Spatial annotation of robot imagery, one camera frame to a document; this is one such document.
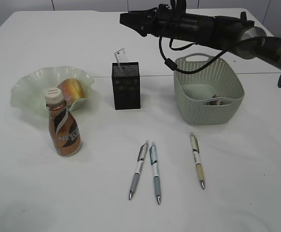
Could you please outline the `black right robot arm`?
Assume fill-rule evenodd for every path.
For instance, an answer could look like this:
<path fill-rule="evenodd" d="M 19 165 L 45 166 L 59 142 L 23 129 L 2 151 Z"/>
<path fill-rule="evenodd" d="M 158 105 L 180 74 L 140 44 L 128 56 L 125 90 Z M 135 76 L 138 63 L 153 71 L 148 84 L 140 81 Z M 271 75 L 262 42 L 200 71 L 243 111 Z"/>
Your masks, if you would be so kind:
<path fill-rule="evenodd" d="M 172 0 L 170 5 L 160 4 L 149 10 L 122 13 L 119 22 L 142 37 L 151 34 L 159 38 L 160 55 L 164 64 L 172 71 L 198 73 L 227 52 L 242 59 L 259 58 L 281 70 L 281 38 L 267 36 L 262 28 L 255 26 L 254 21 L 247 19 L 245 12 L 241 12 L 239 18 L 188 14 L 184 0 Z M 201 45 L 219 50 L 220 53 L 202 67 L 185 71 L 165 56 L 163 38 L 189 42 L 188 45 L 179 47 L 179 51 Z M 281 74 L 278 87 L 281 88 Z"/>

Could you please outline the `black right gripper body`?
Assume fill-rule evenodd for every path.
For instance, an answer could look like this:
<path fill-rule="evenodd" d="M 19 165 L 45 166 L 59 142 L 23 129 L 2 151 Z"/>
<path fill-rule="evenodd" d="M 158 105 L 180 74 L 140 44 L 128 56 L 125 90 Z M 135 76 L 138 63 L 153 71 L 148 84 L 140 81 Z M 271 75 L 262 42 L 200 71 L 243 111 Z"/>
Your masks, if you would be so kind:
<path fill-rule="evenodd" d="M 119 22 L 142 37 L 149 34 L 155 37 L 178 37 L 177 19 L 178 12 L 175 7 L 170 8 L 167 4 L 160 4 L 149 10 L 121 13 Z"/>

